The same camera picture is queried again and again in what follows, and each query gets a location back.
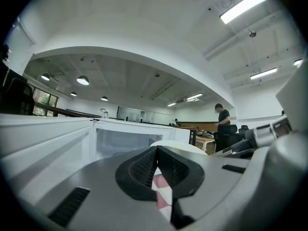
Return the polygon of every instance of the black chair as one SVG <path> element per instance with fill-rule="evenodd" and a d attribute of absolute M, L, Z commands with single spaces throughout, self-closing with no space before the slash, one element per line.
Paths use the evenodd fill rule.
<path fill-rule="evenodd" d="M 247 125 L 242 125 L 239 129 L 239 133 L 242 134 L 243 138 L 245 138 L 245 133 L 249 130 Z"/>
<path fill-rule="evenodd" d="M 214 139 L 216 142 L 215 152 L 219 152 L 237 142 L 240 142 L 243 137 L 241 134 L 236 132 L 236 125 L 219 125 L 217 133 L 214 133 Z"/>
<path fill-rule="evenodd" d="M 13 78 L 8 89 L 3 93 L 0 112 L 13 115 L 33 114 L 34 99 L 31 87 L 19 78 Z"/>

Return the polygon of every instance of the ceiling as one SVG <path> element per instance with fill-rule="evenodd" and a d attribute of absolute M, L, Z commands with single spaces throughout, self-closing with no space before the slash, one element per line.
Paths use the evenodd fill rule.
<path fill-rule="evenodd" d="M 38 0 L 37 10 L 51 34 L 61 21 L 77 17 L 86 20 L 96 13 L 121 14 L 132 21 L 149 20 L 196 48 L 233 90 L 292 74 L 296 70 L 293 62 L 302 57 L 305 44 L 290 14 L 277 0 L 267 0 L 225 25 L 219 16 L 239 1 Z M 250 30 L 256 31 L 255 38 L 249 37 Z M 26 69 L 33 77 L 42 72 L 31 69 L 35 61 L 42 61 L 44 66 L 53 64 L 51 71 L 67 82 L 67 90 L 74 89 L 75 80 L 82 73 L 89 77 L 94 88 L 127 91 L 149 99 L 167 87 L 155 98 L 162 103 L 199 91 L 168 73 L 159 71 L 160 77 L 155 78 L 157 70 L 152 67 L 109 56 L 59 55 L 36 59 Z M 278 68 L 276 74 L 250 80 L 251 75 L 274 67 Z"/>

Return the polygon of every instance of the rectangular light fixture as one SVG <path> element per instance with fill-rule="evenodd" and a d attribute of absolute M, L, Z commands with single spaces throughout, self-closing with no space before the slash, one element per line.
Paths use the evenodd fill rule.
<path fill-rule="evenodd" d="M 302 64 L 302 62 L 303 62 L 302 59 L 296 60 L 296 61 L 294 62 L 294 66 L 299 65 L 299 64 Z"/>
<path fill-rule="evenodd" d="M 251 9 L 252 7 L 256 6 L 257 4 L 263 2 L 265 0 L 243 0 L 240 3 L 236 4 L 228 11 L 223 13 L 220 18 L 222 21 L 227 24 L 240 14 L 244 13 L 245 11 Z"/>
<path fill-rule="evenodd" d="M 190 98 L 187 98 L 187 100 L 190 100 L 190 99 L 193 99 L 193 98 L 197 98 L 197 97 L 200 97 L 200 96 L 202 96 L 202 94 L 201 94 L 201 93 L 200 93 L 200 94 L 198 94 L 198 95 L 192 96 L 192 97 L 190 97 Z"/>
<path fill-rule="evenodd" d="M 264 75 L 269 75 L 269 74 L 272 74 L 272 73 L 275 73 L 275 72 L 277 72 L 277 68 L 273 68 L 273 69 L 270 69 L 270 70 L 268 70 L 268 71 L 264 71 L 264 72 L 262 72 L 262 73 L 260 73 L 260 74 L 257 74 L 257 75 L 252 75 L 252 76 L 250 77 L 250 79 L 260 78 L 260 77 L 262 77 L 262 76 L 264 76 Z"/>

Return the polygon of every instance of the pendant light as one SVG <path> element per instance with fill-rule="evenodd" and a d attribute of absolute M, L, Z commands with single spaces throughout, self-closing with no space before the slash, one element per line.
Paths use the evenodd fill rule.
<path fill-rule="evenodd" d="M 44 80 L 50 80 L 50 75 L 49 74 L 43 74 L 42 76 L 41 76 Z"/>
<path fill-rule="evenodd" d="M 84 75 L 79 76 L 78 79 L 77 79 L 77 81 L 78 81 L 80 84 L 86 85 L 86 86 L 89 84 L 89 79 L 88 79 L 86 76 L 84 76 Z"/>

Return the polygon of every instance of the person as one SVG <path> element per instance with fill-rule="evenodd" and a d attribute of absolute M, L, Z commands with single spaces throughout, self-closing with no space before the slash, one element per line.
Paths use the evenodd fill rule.
<path fill-rule="evenodd" d="M 219 113 L 218 117 L 218 123 L 215 123 L 215 125 L 218 127 L 218 125 L 229 125 L 230 124 L 230 114 L 229 111 L 224 109 L 221 104 L 215 105 L 215 110 Z"/>

